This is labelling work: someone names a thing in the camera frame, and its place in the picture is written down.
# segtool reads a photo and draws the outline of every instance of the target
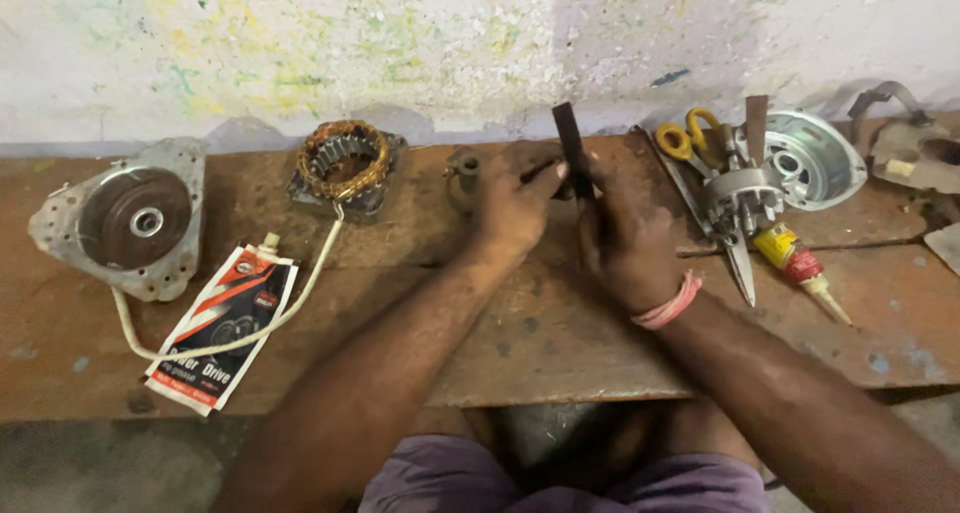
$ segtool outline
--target scissors blade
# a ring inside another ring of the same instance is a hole
[[[754,289],[754,268],[750,264],[750,252],[747,251],[747,241],[738,237],[735,245],[726,245],[726,256],[733,267],[733,278],[740,293],[747,300],[750,307],[757,306],[757,292]]]

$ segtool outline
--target yellow scissors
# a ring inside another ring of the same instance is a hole
[[[724,167],[717,155],[712,151],[697,118],[701,118],[711,129],[720,132],[720,122],[708,109],[702,106],[690,108],[686,113],[686,130],[676,123],[663,123],[656,127],[654,138],[669,157],[677,161],[690,163],[705,179],[713,176],[713,170]]]

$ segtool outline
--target person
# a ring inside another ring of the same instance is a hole
[[[587,164],[602,196],[578,203],[582,264],[631,317],[674,301],[690,281],[669,213],[637,203],[595,154]],[[485,158],[469,243],[294,384],[244,445],[213,510],[338,511],[362,495],[361,512],[762,511],[753,451],[817,511],[960,507],[960,476],[940,451],[839,373],[728,309],[709,286],[662,327],[637,328],[710,400],[678,412],[678,447],[619,494],[552,487],[523,495],[483,446],[408,436],[445,361],[540,240],[547,202],[568,172],[559,146],[518,142]],[[718,444],[726,448],[711,449]]]

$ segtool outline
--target right hand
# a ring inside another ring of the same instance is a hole
[[[639,203],[628,182],[586,155],[587,170],[603,196],[577,200],[577,236],[583,266],[606,286],[631,316],[658,307],[675,295],[683,272],[664,207]]]

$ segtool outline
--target wooden workbench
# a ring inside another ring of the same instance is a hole
[[[945,121],[960,122],[952,114]],[[868,122],[870,134],[877,122]],[[584,140],[617,164],[635,191],[687,217],[676,189],[633,136]],[[496,151],[502,144],[479,146]],[[374,312],[450,259],[468,231],[448,203],[443,172],[453,146],[410,151],[379,224],[347,225],[306,307],[270,336],[225,411],[269,410],[306,366],[328,354]],[[130,352],[108,286],[36,249],[30,216],[64,182],[108,160],[0,161],[0,421],[191,414],[140,384],[147,361]],[[170,303],[130,299],[148,347],[162,339],[239,240],[281,234],[283,256],[312,266],[330,221],[286,199],[292,151],[207,160],[202,261]],[[748,312],[798,350],[864,387],[960,383],[960,277],[917,244],[928,230],[903,187],[871,179],[827,211],[783,218],[817,252],[832,293],[856,328],[835,323],[754,256],[757,306],[749,309],[723,257],[690,222],[676,224],[678,251],[708,290]],[[572,202],[554,201],[546,234],[510,275],[438,379],[434,405],[655,399],[689,394],[650,337],[611,308],[576,265]],[[299,291],[302,274],[294,293]]]

